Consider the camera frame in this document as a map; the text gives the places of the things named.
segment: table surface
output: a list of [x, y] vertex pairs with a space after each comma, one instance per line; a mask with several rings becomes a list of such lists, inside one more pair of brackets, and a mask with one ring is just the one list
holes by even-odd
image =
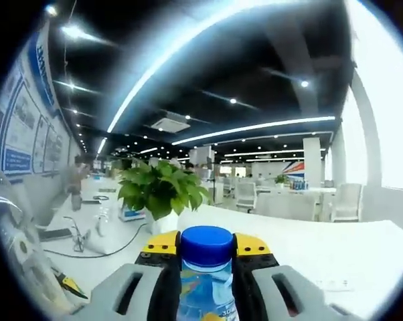
[[[83, 184], [83, 199], [99, 195], [98, 188], [118, 188], [117, 182], [88, 179]], [[72, 216], [84, 233], [94, 226], [94, 216], [108, 211], [106, 236], [108, 253], [125, 245], [144, 221], [122, 222], [116, 198], [102, 205], [83, 205], [72, 212], [67, 200], [48, 229], [69, 227], [63, 216]], [[195, 225], [216, 225], [232, 233], [240, 232], [263, 239], [279, 264], [289, 265], [324, 290], [327, 302], [335, 303], [362, 318], [370, 318], [387, 300], [403, 275], [403, 230], [391, 221], [369, 223], [320, 223], [278, 219], [202, 205], [197, 212], [185, 210], [178, 229]], [[124, 250], [96, 259], [74, 259], [47, 253], [59, 268], [74, 278], [89, 293], [122, 264], [134, 263], [150, 235], [144, 227]], [[88, 250], [73, 252], [72, 240], [42, 243], [70, 255], [96, 255]]]

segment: black ceiling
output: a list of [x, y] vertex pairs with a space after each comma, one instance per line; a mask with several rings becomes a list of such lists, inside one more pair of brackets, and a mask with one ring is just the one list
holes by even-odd
[[[84, 140], [88, 154], [96, 154], [104, 137], [108, 140], [102, 154], [128, 145], [129, 152], [157, 147], [159, 150], [152, 154], [184, 157], [194, 146], [237, 140], [214, 146], [218, 159], [224, 159], [234, 149], [283, 150], [284, 144], [288, 149], [300, 149], [302, 138], [312, 132], [321, 137], [326, 148], [339, 120], [249, 130], [171, 145], [241, 126], [340, 115], [353, 70], [347, 15], [342, 1], [309, 2], [243, 11], [207, 28], [144, 83], [111, 133], [106, 130], [126, 95], [163, 52], [171, 49], [175, 39], [189, 32], [191, 28], [185, 23], [200, 23], [215, 11], [207, 13], [206, 6], [198, 11], [188, 4], [193, 1], [179, 0], [132, 1], [131, 5], [126, 1], [96, 4], [78, 0], [73, 11], [73, 1], [59, 3], [59, 15], [52, 19], [50, 63], [66, 119], [76, 134], [82, 134], [79, 138]], [[61, 27], [69, 24], [69, 18], [70, 25], [101, 41], [67, 38]], [[306, 88], [301, 86], [303, 80], [309, 83]], [[60, 82], [72, 82], [89, 92]], [[237, 103], [231, 104], [231, 98]], [[191, 116], [190, 127], [177, 133], [151, 128], [167, 112]], [[273, 137], [295, 132], [308, 134]], [[263, 138], [241, 141], [260, 136]]]

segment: potted plant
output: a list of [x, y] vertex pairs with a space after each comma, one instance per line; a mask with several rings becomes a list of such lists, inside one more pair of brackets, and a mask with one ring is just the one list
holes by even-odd
[[288, 177], [283, 174], [277, 175], [276, 178], [274, 179], [274, 182], [276, 183], [276, 185], [283, 188], [285, 186], [285, 183], [288, 182]]
[[136, 162], [137, 167], [122, 172], [118, 199], [122, 198], [123, 205], [133, 211], [144, 210], [148, 230], [152, 234], [176, 229], [177, 215], [186, 207], [195, 211], [203, 202], [203, 196], [210, 199], [208, 191], [200, 186], [200, 179], [194, 173], [183, 171], [164, 160], [155, 167], [141, 160]]

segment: white pillar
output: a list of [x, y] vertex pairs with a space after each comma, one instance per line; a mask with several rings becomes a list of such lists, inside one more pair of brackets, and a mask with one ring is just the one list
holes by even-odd
[[322, 162], [319, 137], [304, 138], [304, 172], [309, 187], [321, 187]]

